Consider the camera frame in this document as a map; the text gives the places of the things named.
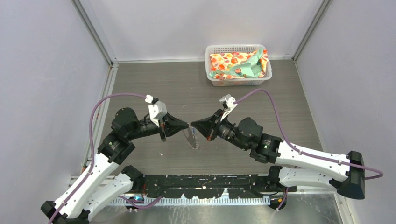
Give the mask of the large metal keyring disc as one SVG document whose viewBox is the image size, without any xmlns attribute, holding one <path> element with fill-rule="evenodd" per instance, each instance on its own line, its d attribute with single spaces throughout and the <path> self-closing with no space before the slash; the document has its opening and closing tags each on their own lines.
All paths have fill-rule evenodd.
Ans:
<svg viewBox="0 0 396 224">
<path fill-rule="evenodd" d="M 196 135 L 192 132 L 192 126 L 189 125 L 188 129 L 182 131 L 187 143 L 191 149 L 197 150 L 200 148 Z"/>
</svg>

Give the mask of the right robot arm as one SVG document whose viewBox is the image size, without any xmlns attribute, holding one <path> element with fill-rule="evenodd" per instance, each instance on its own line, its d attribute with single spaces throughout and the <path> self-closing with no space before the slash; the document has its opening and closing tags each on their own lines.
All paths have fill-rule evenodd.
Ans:
<svg viewBox="0 0 396 224">
<path fill-rule="evenodd" d="M 212 116 L 193 121 L 191 125 L 208 141 L 217 137 L 241 150 L 260 163 L 272 163 L 267 187 L 313 186 L 334 189 L 344 197 L 365 198 L 365 172 L 361 153 L 332 154 L 292 143 L 264 133 L 263 127 L 250 117 L 232 124 L 219 109 Z"/>
</svg>

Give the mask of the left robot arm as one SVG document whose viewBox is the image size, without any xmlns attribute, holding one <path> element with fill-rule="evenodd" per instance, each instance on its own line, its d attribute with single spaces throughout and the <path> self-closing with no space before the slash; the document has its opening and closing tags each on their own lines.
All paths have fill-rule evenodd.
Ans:
<svg viewBox="0 0 396 224">
<path fill-rule="evenodd" d="M 159 110 L 156 105 L 150 105 L 149 109 L 159 112 L 160 118 L 139 120 L 128 107 L 117 111 L 112 131 L 103 139 L 86 171 L 57 200 L 45 201 L 41 206 L 49 223 L 88 224 L 117 197 L 142 190 L 144 175 L 131 165 L 124 167 L 106 186 L 100 184 L 132 153 L 133 140 L 158 134 L 165 141 L 189 127 L 187 122 Z"/>
</svg>

